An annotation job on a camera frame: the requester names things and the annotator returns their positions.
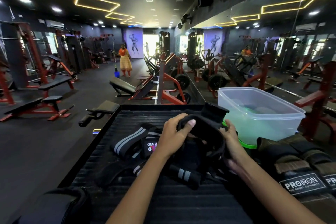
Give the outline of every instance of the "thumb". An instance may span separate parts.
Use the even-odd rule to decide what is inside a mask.
[[[188,123],[184,126],[184,128],[182,128],[178,134],[180,134],[181,136],[183,136],[184,138],[187,137],[187,135],[189,134],[189,132],[192,130],[192,128],[195,126],[196,124],[196,120],[192,119],[189,120]]]

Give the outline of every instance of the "white air conditioner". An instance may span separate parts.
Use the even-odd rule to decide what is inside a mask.
[[[305,25],[298,25],[296,26],[296,31],[308,31],[308,30],[315,30],[317,23],[310,23]]]
[[[64,28],[64,24],[58,21],[45,20],[45,25],[47,25],[48,28]]]

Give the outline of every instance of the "person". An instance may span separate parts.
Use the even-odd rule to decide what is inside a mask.
[[[149,46],[148,46],[147,42],[146,42],[145,48],[146,48],[146,52],[147,52],[147,57],[149,58]]]
[[[127,71],[128,76],[131,77],[131,71],[132,71],[131,56],[129,55],[129,52],[125,48],[124,44],[121,45],[119,55],[120,55],[120,69],[123,72],[123,76],[126,76]]]
[[[242,55],[249,56],[252,52],[250,50],[249,45],[246,45],[245,49],[241,51]]]
[[[212,49],[213,49],[213,53],[215,53],[216,52],[216,49],[217,49],[217,46],[216,46],[216,43],[217,43],[217,41],[220,39],[220,37],[219,36],[217,36],[217,35],[215,35],[215,37],[213,38],[213,39],[211,39],[211,43],[212,43],[212,46],[211,46],[211,48],[210,48],[210,52],[212,51]]]
[[[185,116],[186,113],[179,114],[165,123],[155,151],[106,224],[144,222],[162,168],[182,146],[196,124],[195,120],[190,120],[183,129],[177,131],[177,124]],[[235,126],[229,120],[225,122],[229,129],[225,132],[221,128],[221,132],[232,157],[227,160],[227,166],[248,185],[275,220],[279,224],[325,224],[250,158],[238,141]]]
[[[132,51],[134,52],[134,54],[135,54],[134,48],[136,48],[136,51],[139,54],[139,50],[138,50],[138,47],[137,47],[138,39],[134,36],[134,34],[129,35],[128,38],[132,40]]]

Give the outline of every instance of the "plastic bin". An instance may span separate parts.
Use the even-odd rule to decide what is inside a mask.
[[[292,136],[305,117],[303,109],[254,87],[220,88],[218,105],[230,111],[225,119],[249,145],[256,145],[258,137],[279,141]]]

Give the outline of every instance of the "doorway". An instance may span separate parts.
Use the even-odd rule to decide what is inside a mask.
[[[155,54],[156,43],[159,41],[159,35],[144,34],[143,35],[143,51],[147,55],[146,42],[148,43],[148,54],[153,56]]]

